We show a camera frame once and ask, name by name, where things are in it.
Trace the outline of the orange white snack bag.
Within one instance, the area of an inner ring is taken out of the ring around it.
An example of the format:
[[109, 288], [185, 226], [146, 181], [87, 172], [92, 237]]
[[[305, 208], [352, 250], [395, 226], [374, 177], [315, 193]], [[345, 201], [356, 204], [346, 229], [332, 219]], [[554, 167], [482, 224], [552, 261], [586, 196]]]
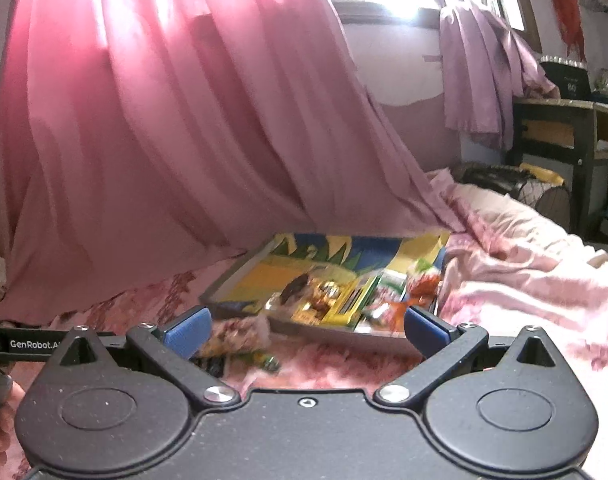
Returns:
[[432, 271], [411, 275], [383, 274], [362, 310], [363, 326], [370, 332], [400, 334], [404, 330], [404, 316], [408, 308], [429, 310], [438, 296], [440, 274]]

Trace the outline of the clear nut snack bag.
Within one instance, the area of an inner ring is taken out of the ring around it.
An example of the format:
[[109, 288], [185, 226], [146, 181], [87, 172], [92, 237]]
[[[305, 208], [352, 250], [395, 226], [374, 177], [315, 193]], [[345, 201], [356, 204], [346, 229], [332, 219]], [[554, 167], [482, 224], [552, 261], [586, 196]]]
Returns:
[[210, 338], [190, 361], [217, 378], [223, 377], [227, 365], [235, 360], [275, 374], [280, 362], [268, 352], [271, 343], [266, 316], [228, 318], [213, 324]]

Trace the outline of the yellow snack packet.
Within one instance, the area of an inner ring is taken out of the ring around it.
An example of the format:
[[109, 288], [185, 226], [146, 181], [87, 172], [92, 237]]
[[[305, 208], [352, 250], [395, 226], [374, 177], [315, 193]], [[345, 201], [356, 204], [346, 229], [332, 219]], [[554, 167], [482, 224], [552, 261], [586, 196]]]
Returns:
[[376, 274], [363, 275], [344, 285], [339, 298], [322, 318], [322, 326], [344, 327], [352, 330], [362, 316], [379, 283]]

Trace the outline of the gold snack packet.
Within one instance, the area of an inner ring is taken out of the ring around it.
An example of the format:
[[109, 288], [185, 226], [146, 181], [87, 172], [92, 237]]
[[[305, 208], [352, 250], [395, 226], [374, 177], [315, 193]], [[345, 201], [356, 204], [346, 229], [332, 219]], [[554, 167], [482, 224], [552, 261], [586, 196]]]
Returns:
[[295, 301], [291, 320], [305, 325], [319, 325], [336, 305], [343, 286], [336, 281], [313, 278], [301, 298]]

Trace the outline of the dark seaweed snack packet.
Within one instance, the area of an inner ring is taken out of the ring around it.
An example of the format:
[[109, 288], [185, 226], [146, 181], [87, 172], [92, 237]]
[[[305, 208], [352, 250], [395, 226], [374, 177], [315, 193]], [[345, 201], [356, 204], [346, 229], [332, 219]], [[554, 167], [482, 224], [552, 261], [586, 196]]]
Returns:
[[279, 301], [282, 306], [285, 306], [289, 302], [293, 302], [301, 298], [305, 292], [305, 289], [310, 282], [310, 274], [303, 273], [297, 276], [294, 280], [290, 281], [289, 284], [280, 292]]

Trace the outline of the colourful cardboard tray box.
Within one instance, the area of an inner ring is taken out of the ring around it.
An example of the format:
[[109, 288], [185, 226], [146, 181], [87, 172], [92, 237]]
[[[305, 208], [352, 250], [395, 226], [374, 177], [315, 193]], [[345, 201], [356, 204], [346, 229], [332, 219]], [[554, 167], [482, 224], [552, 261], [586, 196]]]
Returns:
[[448, 239], [276, 234], [201, 300], [221, 318], [265, 315], [278, 334], [428, 358], [457, 337], [438, 317]]

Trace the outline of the pink floral bedspread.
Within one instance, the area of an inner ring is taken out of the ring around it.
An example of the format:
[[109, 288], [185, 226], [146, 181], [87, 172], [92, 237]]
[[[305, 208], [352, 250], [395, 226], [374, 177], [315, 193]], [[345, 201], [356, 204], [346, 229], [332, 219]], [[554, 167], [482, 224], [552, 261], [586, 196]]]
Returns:
[[608, 256], [510, 198], [456, 184], [444, 170], [429, 178], [471, 230], [447, 244], [438, 312], [492, 334], [543, 325], [596, 405], [587, 469], [608, 479]]

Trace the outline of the black basket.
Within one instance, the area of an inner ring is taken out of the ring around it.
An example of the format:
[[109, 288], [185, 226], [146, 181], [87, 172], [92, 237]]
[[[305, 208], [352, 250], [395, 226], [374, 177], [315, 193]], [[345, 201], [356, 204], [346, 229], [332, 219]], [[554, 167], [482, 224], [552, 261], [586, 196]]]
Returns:
[[452, 169], [454, 180], [478, 188], [509, 195], [530, 206], [539, 214], [567, 231], [574, 228], [574, 206], [571, 192], [564, 182], [548, 182], [531, 170], [515, 166], [483, 165], [466, 162]]

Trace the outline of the pink curtain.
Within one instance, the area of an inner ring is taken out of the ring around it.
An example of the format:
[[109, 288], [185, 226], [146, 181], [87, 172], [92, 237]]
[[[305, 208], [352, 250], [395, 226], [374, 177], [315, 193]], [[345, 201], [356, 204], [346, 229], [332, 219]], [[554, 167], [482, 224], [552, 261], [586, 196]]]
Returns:
[[461, 230], [328, 0], [14, 0], [0, 196], [27, 325], [276, 233]]

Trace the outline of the dark wooden shelf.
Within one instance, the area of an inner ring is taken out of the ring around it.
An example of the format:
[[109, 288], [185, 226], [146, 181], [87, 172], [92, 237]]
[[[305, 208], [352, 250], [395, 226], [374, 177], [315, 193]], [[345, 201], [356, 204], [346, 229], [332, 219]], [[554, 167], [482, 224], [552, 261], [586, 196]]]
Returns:
[[543, 55], [540, 62], [560, 96], [513, 100], [513, 146], [507, 160], [520, 164], [530, 155], [571, 166], [574, 232], [587, 238], [599, 224], [598, 212], [590, 206], [598, 166], [607, 168], [608, 199], [608, 104], [592, 99], [584, 63], [554, 55]]

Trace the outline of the lilac curtain at window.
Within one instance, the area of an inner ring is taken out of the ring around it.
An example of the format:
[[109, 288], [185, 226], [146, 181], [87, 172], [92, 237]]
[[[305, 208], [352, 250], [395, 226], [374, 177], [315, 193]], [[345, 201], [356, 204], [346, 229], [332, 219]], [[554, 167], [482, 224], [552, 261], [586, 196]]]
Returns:
[[513, 146], [513, 100], [558, 99], [535, 53], [502, 19], [469, 0], [440, 5], [445, 125], [496, 151]]

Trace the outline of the red hanging decoration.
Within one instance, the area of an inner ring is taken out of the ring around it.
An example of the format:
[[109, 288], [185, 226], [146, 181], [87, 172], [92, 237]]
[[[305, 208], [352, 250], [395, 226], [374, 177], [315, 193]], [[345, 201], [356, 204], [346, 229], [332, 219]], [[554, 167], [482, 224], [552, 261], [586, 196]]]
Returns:
[[581, 62], [586, 62], [585, 38], [582, 27], [581, 11], [578, 0], [552, 0], [558, 29], [566, 54], [576, 52]]

